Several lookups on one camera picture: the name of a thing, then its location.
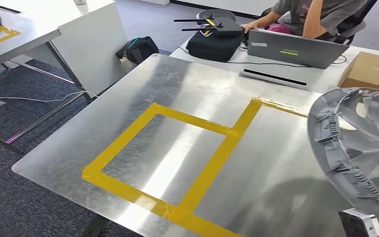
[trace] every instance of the person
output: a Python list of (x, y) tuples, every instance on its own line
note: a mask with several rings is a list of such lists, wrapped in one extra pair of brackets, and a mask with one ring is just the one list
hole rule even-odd
[(248, 33), (272, 25), (268, 30), (308, 39), (330, 40), (337, 26), (361, 9), (367, 0), (278, 0), (272, 11), (249, 24), (241, 25)]

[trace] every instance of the yellow tape rectangle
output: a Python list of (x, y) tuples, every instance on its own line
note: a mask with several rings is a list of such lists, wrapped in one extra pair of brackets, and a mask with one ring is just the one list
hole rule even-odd
[(3, 42), (3, 41), (5, 41), (5, 40), (7, 40), (9, 38), (12, 38), (12, 37), (16, 36), (16, 35), (19, 35), (19, 32), (13, 31), (13, 30), (8, 29), (8, 28), (3, 27), (3, 26), (0, 26), (0, 32), (6, 33), (6, 36), (0, 38), (0, 42)]
[[(295, 108), (253, 97), (235, 125), (233, 127), (226, 127), (158, 104), (152, 104), (122, 134), (120, 134), (119, 137), (117, 137), (83, 169), (82, 179), (113, 193), (120, 198), (145, 208), (146, 210), (202, 237), (240, 237), (238, 234), (194, 215), (193, 211), (198, 206), (199, 202), (214, 181), (214, 178), (220, 172), (231, 152), (236, 147), (262, 105), (306, 117), (306, 115), (297, 112)], [(102, 173), (102, 169), (146, 126), (146, 124), (150, 122), (150, 120), (153, 119), (155, 115), (163, 115), (225, 136), (223, 142), (219, 145), (216, 152), (207, 162), (177, 206), (152, 197), (149, 194)]]

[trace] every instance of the white cable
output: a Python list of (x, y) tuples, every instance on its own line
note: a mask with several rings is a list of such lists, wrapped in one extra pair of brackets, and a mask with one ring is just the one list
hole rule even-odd
[(47, 103), (47, 102), (58, 102), (58, 101), (62, 101), (64, 99), (66, 99), (67, 97), (71, 96), (71, 95), (75, 95), (75, 94), (81, 94), (81, 93), (88, 93), (88, 94), (91, 94), (95, 97), (99, 97), (97, 95), (95, 95), (94, 93), (92, 92), (89, 92), (89, 91), (80, 91), (80, 92), (74, 92), (74, 93), (70, 93), (69, 95), (66, 95), (65, 97), (63, 97), (62, 99), (60, 100), (38, 100), (38, 99), (29, 99), (29, 98), (21, 98), (21, 97), (0, 97), (0, 99), (17, 99), (17, 100), (32, 100), (32, 101), (39, 101), (39, 102), (43, 102), (43, 103)]

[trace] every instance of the metal plate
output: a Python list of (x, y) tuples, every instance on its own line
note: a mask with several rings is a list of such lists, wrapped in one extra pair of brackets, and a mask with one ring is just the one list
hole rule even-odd
[(255, 96), (306, 113), (320, 94), (156, 54), (13, 170), (147, 237), (344, 236), (337, 212), (350, 206), (306, 118), (255, 111)]

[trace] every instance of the metal desk frame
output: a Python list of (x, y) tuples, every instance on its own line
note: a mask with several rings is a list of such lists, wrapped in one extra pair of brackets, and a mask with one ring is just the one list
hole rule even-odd
[(75, 86), (80, 91), (84, 91), (84, 92), (80, 93), (80, 94), (77, 94), (76, 96), (72, 97), (71, 99), (63, 102), (61, 105), (59, 105), (58, 107), (56, 107), (54, 110), (50, 111), (49, 113), (47, 113), (46, 115), (44, 115), (43, 117), (41, 117), (39, 120), (37, 120), (36, 122), (34, 122), (33, 124), (31, 124), (30, 126), (24, 128), (23, 130), (21, 130), (20, 132), (18, 132), (15, 135), (13, 135), (9, 139), (3, 140), (2, 138), (0, 138), (0, 144), (2, 146), (6, 147), (9, 150), (11, 150), (13, 152), (16, 152), (18, 154), (22, 154), (23, 151), (22, 151), (21, 148), (15, 146), (13, 143), (15, 141), (17, 141), (19, 138), (21, 138), (22, 136), (24, 136), (25, 134), (27, 134), (29, 131), (33, 130), (34, 128), (38, 127), (44, 121), (46, 121), (47, 119), (49, 119), (50, 117), (52, 117), (53, 115), (55, 115), (57, 112), (59, 112), (60, 110), (62, 110), (63, 108), (65, 108), (66, 106), (68, 106), (70, 103), (72, 103), (73, 101), (75, 101), (76, 99), (78, 99), (81, 96), (84, 96), (85, 99), (89, 103), (92, 102), (92, 98), (87, 93), (85, 93), (85, 89), (83, 88), (82, 84), (76, 78), (76, 76), (74, 75), (74, 73), (72, 72), (72, 70), (69, 68), (69, 66), (67, 65), (67, 63), (65, 62), (65, 60), (61, 57), (60, 53), (54, 47), (53, 43), (49, 41), (49, 42), (47, 42), (45, 44), (50, 49), (50, 51), (52, 52), (52, 54), (54, 55), (54, 57), (56, 57), (56, 59), (60, 63), (60, 65), (62, 65), (63, 69), (70, 76), (70, 78), (72, 79), (72, 81), (70, 81), (68, 79), (65, 79), (65, 78), (62, 78), (62, 77), (59, 77), (57, 75), (51, 74), (51, 73), (46, 72), (46, 71), (44, 71), (42, 69), (30, 66), (28, 64), (17, 62), (16, 60), (10, 60), (10, 62), (18, 64), (19, 66), (23, 66), (23, 67), (28, 68), (28, 69), (31, 69), (31, 70), (36, 71), (38, 73), (41, 73), (41, 74), (43, 74), (45, 76), (48, 76), (48, 77), (53, 78), (55, 80), (61, 81), (61, 82), (65, 83), (65, 84), (68, 84), (68, 85), (71, 85), (71, 86)]

